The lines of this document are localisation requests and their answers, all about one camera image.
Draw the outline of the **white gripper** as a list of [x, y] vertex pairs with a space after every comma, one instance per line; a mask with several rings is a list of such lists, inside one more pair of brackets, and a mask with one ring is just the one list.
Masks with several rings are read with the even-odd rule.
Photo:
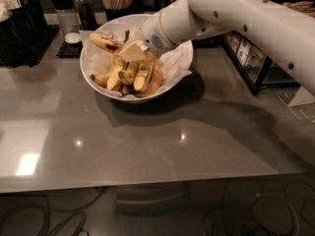
[[126, 62], [141, 61], [150, 49], [155, 55], [162, 55], [177, 47], [164, 33], [161, 25], [161, 12], [149, 15], [140, 30], [141, 39], [125, 46], [119, 55]]

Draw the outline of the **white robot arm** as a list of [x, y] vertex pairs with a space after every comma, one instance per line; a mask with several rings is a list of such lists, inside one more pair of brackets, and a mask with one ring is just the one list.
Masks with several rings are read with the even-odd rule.
[[161, 55], [232, 30], [315, 92], [315, 18], [270, 0], [177, 0], [150, 15], [135, 38]]

